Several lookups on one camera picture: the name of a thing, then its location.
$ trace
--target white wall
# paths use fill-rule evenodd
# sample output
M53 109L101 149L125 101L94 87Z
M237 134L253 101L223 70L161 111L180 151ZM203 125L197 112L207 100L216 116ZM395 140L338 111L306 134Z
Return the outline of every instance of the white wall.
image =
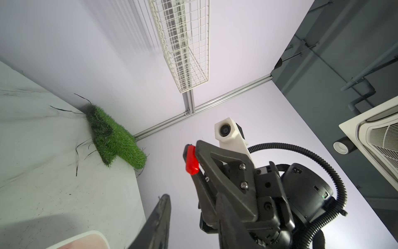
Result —
M0 63L0 248L44 249L90 230L128 247L145 223L134 169L85 158L91 140L77 158L91 137L85 115L49 105L79 112Z
M266 83L190 119L138 142L149 154L138 185L145 215L158 196L168 193L172 202L169 248L218 248L217 235L199 229L197 195L182 159L184 146L201 139L218 145L214 124L232 117L242 128L249 145L265 142L291 143L307 148L329 162L343 179L348 192L347 217L339 216L322 230L326 248L397 248L398 244L361 196L326 148L297 114L273 82ZM300 163L330 186L326 172L311 159L290 151L269 150L252 155L257 167L275 163Z
M0 59L74 107L86 104L77 93L141 132L185 106L161 51L140 43L132 2L2 0ZM211 1L210 81L195 89L196 105L269 74L312 2Z

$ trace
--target artificial grass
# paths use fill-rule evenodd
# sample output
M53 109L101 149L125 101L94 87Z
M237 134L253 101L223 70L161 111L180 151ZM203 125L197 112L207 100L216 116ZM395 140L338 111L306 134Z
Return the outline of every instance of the artificial grass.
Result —
M93 131L93 142L105 165L109 167L118 155L135 169L145 166L146 155L123 126L99 106L90 105L86 115Z

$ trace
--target ceiling air conditioner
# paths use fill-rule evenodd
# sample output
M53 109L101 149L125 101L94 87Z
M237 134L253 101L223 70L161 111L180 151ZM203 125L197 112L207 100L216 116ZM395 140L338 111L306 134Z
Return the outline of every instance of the ceiling air conditioner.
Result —
M342 124L347 135L333 144L340 154L355 146L398 191L398 96Z

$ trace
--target gray ceiling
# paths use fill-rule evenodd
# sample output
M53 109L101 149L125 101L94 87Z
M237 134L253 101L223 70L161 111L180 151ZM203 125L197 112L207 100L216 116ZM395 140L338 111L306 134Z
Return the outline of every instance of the gray ceiling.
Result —
M311 9L327 2L315 0ZM336 0L307 14L291 40L293 48L286 50L282 59L304 51L272 72L276 85L364 197L397 199L398 192L360 151L348 155L334 151L333 142L345 136L338 125L355 116L347 104L359 97L357 92L367 92L361 84L355 90L341 92L340 88L398 41L397 24L397 1ZM305 43L316 45L313 50L322 59L306 50ZM394 51L384 61L397 55ZM357 105L361 112L398 95L398 63L367 79L376 94L368 103Z

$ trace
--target air conditioner vent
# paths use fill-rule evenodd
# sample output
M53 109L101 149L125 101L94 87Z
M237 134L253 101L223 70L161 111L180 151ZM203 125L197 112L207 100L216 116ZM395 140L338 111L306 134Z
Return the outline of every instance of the air conditioner vent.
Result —
M398 123L371 130L369 144L398 169Z

